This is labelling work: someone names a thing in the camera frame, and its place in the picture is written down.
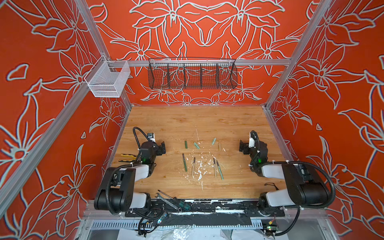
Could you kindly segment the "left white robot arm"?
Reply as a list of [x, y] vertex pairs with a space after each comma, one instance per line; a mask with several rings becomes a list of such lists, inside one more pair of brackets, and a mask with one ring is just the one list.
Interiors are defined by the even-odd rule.
[[166, 153], [166, 146], [164, 142], [157, 144], [153, 133], [146, 134], [139, 127], [133, 127], [133, 134], [138, 155], [125, 165], [106, 169], [94, 199], [95, 210], [118, 215], [149, 207], [150, 194], [135, 192], [135, 183], [153, 174], [156, 158]]

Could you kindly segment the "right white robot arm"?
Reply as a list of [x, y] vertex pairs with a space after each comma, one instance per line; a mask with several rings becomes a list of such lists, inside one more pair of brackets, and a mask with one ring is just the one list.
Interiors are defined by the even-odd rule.
[[262, 178], [284, 180], [285, 189], [261, 193], [258, 211], [270, 215], [280, 207], [324, 209], [336, 198], [336, 186], [329, 174], [317, 165], [300, 161], [269, 161], [268, 145], [256, 131], [251, 131], [248, 142], [239, 142], [239, 152], [251, 159], [251, 172]]

